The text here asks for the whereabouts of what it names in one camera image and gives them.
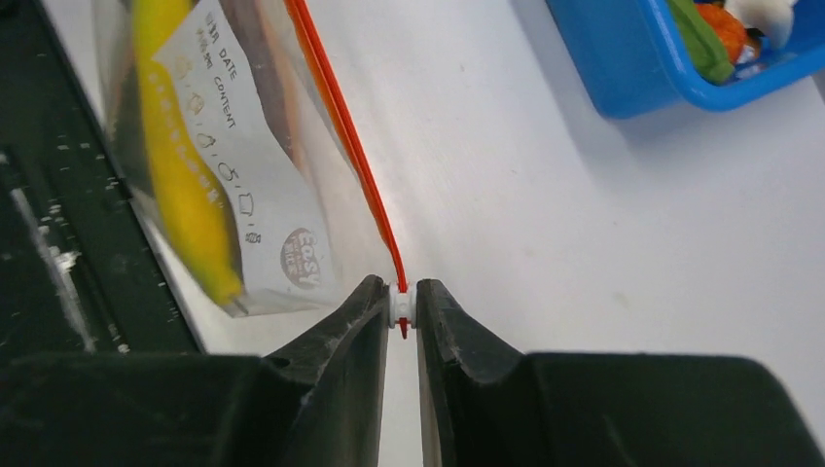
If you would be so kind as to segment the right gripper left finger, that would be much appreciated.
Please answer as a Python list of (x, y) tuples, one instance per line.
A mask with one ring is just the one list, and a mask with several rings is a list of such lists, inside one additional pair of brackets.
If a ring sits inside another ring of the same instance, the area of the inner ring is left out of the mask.
[(374, 466), (386, 283), (267, 356), (41, 354), (1, 373), (5, 466)]

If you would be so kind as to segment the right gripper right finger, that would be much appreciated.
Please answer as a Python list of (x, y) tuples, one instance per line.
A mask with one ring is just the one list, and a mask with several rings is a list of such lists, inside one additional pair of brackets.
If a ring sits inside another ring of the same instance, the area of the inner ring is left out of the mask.
[(820, 466), (780, 381), (730, 355), (523, 353), (416, 287), (427, 466)]

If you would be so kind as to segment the clear zip top bag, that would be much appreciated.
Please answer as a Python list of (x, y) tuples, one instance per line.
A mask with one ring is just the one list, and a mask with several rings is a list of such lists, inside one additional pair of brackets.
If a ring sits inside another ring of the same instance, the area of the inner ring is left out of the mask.
[[(161, 230), (146, 160), (133, 2), (91, 5), (105, 131), (139, 207), (175, 253)], [(389, 288), (390, 326), (407, 332), (415, 324), (415, 288), (308, 4), (262, 1), (281, 50), (281, 77), (292, 83), (290, 122), (303, 175), (269, 131), (221, 1), (189, 2), (154, 60), (171, 73), (188, 134), (227, 198), (243, 292), (219, 306), (198, 287), (227, 315), (246, 318), (329, 311), (375, 275)]]

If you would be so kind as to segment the yellow banana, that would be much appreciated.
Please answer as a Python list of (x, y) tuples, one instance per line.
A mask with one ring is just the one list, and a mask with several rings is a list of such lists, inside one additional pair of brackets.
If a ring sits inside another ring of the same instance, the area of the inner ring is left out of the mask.
[(144, 148), (166, 240), (201, 290), (228, 306), (243, 292), (229, 204), (188, 134), (171, 73), (154, 60), (191, 8), (189, 1), (131, 6)]

